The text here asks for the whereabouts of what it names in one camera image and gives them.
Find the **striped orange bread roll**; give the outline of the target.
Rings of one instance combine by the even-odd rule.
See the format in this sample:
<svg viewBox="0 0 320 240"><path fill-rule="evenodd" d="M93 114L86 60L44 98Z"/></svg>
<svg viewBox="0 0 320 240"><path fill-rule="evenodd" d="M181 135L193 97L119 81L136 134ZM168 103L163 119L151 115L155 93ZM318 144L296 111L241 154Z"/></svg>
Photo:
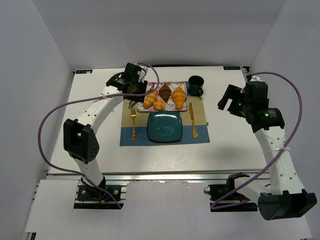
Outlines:
<svg viewBox="0 0 320 240"><path fill-rule="evenodd" d="M144 98L143 108L144 109L150 108L154 104L154 102L157 100L157 98L158 98L158 91L157 90L155 90L152 93L148 94Z"/></svg>

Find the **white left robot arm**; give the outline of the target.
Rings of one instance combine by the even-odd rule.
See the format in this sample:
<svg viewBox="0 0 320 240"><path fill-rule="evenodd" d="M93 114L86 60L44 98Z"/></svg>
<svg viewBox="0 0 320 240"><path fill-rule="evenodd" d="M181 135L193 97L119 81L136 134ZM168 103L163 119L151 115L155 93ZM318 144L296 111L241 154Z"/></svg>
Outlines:
<svg viewBox="0 0 320 240"><path fill-rule="evenodd" d="M100 149L96 133L103 121L124 99L141 102L147 89L146 66L127 63L123 72L113 75L101 92L102 99L95 100L76 119L63 124L63 148L77 163L85 187L100 198L106 180L99 169L97 155Z"/></svg>

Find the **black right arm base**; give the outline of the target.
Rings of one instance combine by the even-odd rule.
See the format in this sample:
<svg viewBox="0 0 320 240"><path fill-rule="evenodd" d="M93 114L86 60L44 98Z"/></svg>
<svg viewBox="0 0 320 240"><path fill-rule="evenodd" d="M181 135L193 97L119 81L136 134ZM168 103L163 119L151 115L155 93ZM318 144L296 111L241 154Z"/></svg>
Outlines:
<svg viewBox="0 0 320 240"><path fill-rule="evenodd" d="M224 184L210 184L203 189L203 192L210 196L210 201L215 202L220 197L229 193L235 188L235 179L238 178L249 178L250 176L246 173L235 173L228 176L226 183ZM217 203L215 208L210 209L212 213L232 213L232 212L257 212L258 207L255 203L250 202L247 197L240 193L233 193L226 197L224 200Z"/></svg>

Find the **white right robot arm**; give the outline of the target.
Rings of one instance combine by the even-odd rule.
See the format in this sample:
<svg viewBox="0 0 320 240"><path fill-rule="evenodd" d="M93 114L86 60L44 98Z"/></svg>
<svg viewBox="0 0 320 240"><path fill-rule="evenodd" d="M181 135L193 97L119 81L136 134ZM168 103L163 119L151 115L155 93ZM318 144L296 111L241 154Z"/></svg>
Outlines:
<svg viewBox="0 0 320 240"><path fill-rule="evenodd" d="M218 102L223 110L231 100L228 112L245 118L262 149L266 166L255 176L232 174L226 182L224 195L210 206L222 209L219 202L238 193L244 196L242 205L252 201L267 220L300 218L317 204L313 192L307 192L295 170L285 137L285 122L278 108L269 107L268 85L259 77L249 76L243 88L228 85Z"/></svg>

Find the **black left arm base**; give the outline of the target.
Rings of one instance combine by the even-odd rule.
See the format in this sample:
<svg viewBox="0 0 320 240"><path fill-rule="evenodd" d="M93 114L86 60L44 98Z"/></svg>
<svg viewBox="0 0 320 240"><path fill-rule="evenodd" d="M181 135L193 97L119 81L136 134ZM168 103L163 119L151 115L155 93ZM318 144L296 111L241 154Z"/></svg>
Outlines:
<svg viewBox="0 0 320 240"><path fill-rule="evenodd" d="M87 185L82 180L79 181L73 208L78 210L120 210L117 203L121 208L123 207L127 193L126 185L103 181L99 187L104 187L109 194Z"/></svg>

